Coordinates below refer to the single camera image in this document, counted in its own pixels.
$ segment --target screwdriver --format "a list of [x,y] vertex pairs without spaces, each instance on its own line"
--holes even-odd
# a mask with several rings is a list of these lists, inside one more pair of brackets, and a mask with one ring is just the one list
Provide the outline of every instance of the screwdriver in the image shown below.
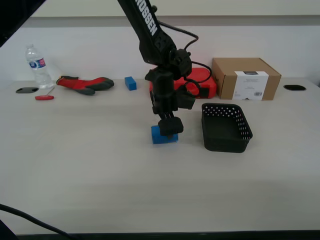
[[49,95],[54,89],[55,89],[55,87],[53,87],[46,95],[35,96],[34,97],[35,100],[46,101],[46,100],[54,99],[55,98],[54,96]]

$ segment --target plastic bottle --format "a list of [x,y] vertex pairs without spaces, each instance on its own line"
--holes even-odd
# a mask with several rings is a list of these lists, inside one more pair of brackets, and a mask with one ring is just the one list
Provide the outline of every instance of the plastic bottle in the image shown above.
[[51,88],[54,83],[48,73],[48,69],[41,52],[33,44],[26,46],[25,58],[30,65],[34,79],[40,89]]

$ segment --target white wall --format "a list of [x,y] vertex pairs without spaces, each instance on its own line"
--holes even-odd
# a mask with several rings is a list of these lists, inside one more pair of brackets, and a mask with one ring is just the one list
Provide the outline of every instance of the white wall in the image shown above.
[[[261,57],[284,77],[320,82],[318,18],[309,23],[305,19],[291,21],[281,17],[230,19],[195,17],[167,21],[181,23],[184,29],[200,36],[199,42],[189,49],[194,61],[210,65],[212,57]],[[190,40],[184,34],[166,31],[180,48]],[[143,62],[138,38],[125,19],[36,18],[0,48],[1,81],[33,79],[24,56],[28,43],[44,53],[54,79],[60,75],[141,79],[151,68]]]
[[[158,16],[319,15],[319,0],[151,0]],[[124,16],[117,0],[46,0],[34,17]]]

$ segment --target blue foam block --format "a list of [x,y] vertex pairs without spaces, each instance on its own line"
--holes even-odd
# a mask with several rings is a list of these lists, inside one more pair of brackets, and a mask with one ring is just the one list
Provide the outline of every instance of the blue foam block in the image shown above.
[[151,127],[152,143],[153,144],[168,144],[168,143],[177,143],[178,134],[175,134],[171,137],[161,136],[159,126]]
[[137,83],[132,76],[125,77],[124,82],[130,91],[137,90]]

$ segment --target black plastic basket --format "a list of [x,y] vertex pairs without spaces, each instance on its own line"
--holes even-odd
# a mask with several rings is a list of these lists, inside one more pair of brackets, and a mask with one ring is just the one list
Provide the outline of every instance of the black plastic basket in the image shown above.
[[243,153],[253,134],[238,105],[205,103],[202,105],[204,146],[209,151]]

